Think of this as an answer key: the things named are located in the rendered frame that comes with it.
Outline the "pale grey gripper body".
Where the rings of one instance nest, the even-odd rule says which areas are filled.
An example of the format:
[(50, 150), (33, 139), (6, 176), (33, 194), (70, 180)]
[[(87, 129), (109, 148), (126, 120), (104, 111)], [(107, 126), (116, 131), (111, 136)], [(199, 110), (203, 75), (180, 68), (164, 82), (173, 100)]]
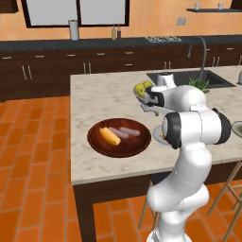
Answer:
[(148, 106), (145, 104), (140, 104), (141, 108), (143, 109), (144, 112), (153, 112), (156, 116), (159, 116), (161, 111), (159, 110), (159, 107), (156, 106)]

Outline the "grey fruit bowl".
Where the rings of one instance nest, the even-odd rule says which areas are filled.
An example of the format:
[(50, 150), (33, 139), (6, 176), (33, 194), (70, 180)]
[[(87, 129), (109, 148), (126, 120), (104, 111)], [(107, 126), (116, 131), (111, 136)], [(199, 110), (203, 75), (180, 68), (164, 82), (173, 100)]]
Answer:
[(136, 92), (134, 91), (134, 88), (133, 88), (133, 93), (136, 96), (136, 98), (143, 104), (147, 104), (150, 101), (150, 96), (146, 92), (146, 89), (143, 97), (140, 97), (138, 94), (136, 94)]

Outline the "grey plate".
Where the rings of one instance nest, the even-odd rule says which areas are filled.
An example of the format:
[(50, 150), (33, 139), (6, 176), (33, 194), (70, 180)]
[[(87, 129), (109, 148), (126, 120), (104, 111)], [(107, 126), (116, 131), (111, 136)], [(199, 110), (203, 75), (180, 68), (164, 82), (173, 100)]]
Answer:
[(237, 136), (242, 138), (242, 121), (235, 121), (232, 124), (232, 130)]
[(161, 133), (161, 132), (162, 132), (162, 127), (161, 127), (161, 126), (156, 127), (156, 128), (153, 130), (153, 132), (152, 132), (152, 135), (153, 135), (154, 139), (155, 139), (158, 143), (160, 143), (160, 144), (162, 144), (162, 145), (165, 145), (165, 146), (171, 147), (171, 145), (168, 144), (167, 141), (166, 141), (165, 139), (164, 139), (164, 140), (161, 139), (161, 137), (160, 137), (160, 133)]

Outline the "grey-pink sausage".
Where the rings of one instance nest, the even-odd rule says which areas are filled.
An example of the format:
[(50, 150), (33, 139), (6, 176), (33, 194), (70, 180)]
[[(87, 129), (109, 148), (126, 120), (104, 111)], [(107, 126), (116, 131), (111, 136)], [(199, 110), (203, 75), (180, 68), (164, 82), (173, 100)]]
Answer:
[(115, 135), (117, 135), (118, 137), (120, 137), (122, 139), (128, 139), (130, 137), (127, 133), (125, 133), (121, 130), (117, 130), (113, 127), (109, 127), (109, 130), (111, 130)]
[(121, 127), (120, 130), (130, 136), (139, 136), (141, 134), (141, 132), (139, 130), (133, 130), (133, 129), (124, 128), (124, 127)]

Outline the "dark brown wooden bowl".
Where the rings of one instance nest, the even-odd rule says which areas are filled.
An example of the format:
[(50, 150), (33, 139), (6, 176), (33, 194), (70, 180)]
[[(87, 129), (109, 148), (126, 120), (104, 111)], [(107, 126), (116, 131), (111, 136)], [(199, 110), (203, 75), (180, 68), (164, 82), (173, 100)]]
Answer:
[[(112, 127), (119, 129), (121, 127), (139, 130), (139, 136), (130, 136), (128, 139), (122, 139), (118, 146), (109, 144), (101, 135), (100, 128)], [(113, 158), (126, 158), (134, 156), (144, 151), (150, 141), (151, 134), (148, 128), (132, 119), (110, 118), (94, 124), (88, 131), (87, 140), (90, 146), (98, 153)]]

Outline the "yellow-orange bun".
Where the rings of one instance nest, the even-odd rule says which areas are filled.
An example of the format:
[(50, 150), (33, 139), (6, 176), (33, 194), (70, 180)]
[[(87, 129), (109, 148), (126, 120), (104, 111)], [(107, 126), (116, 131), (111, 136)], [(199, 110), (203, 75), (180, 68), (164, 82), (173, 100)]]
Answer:
[(111, 145), (118, 146), (121, 139), (108, 128), (99, 129), (101, 136)]

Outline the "green plant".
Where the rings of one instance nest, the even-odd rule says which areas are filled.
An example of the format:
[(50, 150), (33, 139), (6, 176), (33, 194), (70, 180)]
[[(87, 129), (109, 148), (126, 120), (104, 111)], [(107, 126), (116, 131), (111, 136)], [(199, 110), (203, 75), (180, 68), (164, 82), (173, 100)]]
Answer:
[(205, 94), (209, 93), (209, 90), (207, 89), (207, 86), (209, 85), (210, 81), (206, 80), (205, 82), (202, 82), (199, 78), (189, 78), (188, 84), (190, 86), (194, 86), (201, 91), (203, 91)]

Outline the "grey hob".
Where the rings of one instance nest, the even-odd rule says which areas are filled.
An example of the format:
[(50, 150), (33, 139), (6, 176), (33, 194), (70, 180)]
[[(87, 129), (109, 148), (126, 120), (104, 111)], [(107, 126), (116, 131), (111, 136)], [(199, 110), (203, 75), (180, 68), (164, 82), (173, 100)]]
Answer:
[(181, 43), (182, 39), (177, 36), (147, 36), (150, 43)]

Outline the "grey curved tap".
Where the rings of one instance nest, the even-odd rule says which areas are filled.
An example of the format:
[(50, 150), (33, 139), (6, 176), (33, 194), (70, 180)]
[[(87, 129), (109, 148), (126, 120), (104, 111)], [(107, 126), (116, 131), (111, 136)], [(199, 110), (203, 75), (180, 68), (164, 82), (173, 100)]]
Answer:
[(187, 58), (191, 57), (192, 47), (193, 47), (193, 45), (194, 45), (196, 40), (200, 40), (202, 45), (203, 45), (203, 59), (202, 59), (202, 63), (201, 63), (201, 67), (200, 67), (200, 74), (199, 74), (199, 80), (201, 82), (203, 82), (203, 74), (204, 74), (205, 62), (206, 62), (206, 58), (207, 58), (207, 44), (206, 44), (205, 40), (201, 36), (197, 36), (190, 43), (189, 48), (188, 48)]

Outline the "dark sink basin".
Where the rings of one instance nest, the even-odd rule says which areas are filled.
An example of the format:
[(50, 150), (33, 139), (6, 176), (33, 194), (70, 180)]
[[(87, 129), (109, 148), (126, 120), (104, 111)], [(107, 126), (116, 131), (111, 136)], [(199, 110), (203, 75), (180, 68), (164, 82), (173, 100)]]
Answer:
[[(181, 85), (187, 84), (189, 81), (189, 78), (191, 79), (199, 78), (200, 71), (147, 73), (147, 76), (152, 80), (154, 84), (156, 84), (158, 80), (158, 76), (165, 75), (165, 74), (168, 74), (168, 75), (172, 74), (174, 76), (175, 84), (178, 86), (181, 86)], [(231, 84), (229, 81), (220, 77), (219, 75), (215, 74), (210, 70), (205, 70), (203, 72), (203, 81), (206, 81), (206, 80), (209, 81), (209, 84), (207, 86), (208, 89), (233, 87), (233, 84)]]

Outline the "dark wood cupboard run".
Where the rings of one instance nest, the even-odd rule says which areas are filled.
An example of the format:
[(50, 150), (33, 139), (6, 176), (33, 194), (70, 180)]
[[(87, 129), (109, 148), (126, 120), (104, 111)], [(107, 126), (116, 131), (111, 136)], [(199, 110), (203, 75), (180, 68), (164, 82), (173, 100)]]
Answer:
[(168, 75), (159, 48), (0, 51), (0, 102), (66, 96), (72, 75), (147, 71), (152, 81)]

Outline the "dark wood island base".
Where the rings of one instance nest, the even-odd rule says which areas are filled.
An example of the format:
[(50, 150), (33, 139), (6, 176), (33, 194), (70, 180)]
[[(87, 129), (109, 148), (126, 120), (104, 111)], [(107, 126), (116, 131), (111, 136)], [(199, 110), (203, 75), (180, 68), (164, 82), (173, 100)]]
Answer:
[(96, 242), (95, 203), (143, 196), (147, 193), (148, 185), (149, 175), (75, 185), (81, 241)]

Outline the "black-framed window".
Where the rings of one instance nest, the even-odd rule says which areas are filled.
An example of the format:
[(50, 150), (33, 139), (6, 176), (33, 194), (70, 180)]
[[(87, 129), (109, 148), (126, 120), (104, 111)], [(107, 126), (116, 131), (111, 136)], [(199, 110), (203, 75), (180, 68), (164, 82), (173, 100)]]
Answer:
[(128, 26), (130, 0), (21, 0), (27, 27)]

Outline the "dark wall shelf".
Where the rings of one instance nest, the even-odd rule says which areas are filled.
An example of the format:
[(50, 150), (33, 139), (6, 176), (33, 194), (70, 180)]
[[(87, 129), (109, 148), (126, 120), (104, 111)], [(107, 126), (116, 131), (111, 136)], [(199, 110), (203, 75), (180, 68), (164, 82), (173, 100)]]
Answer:
[(191, 12), (203, 12), (203, 13), (242, 13), (242, 9), (186, 9)]

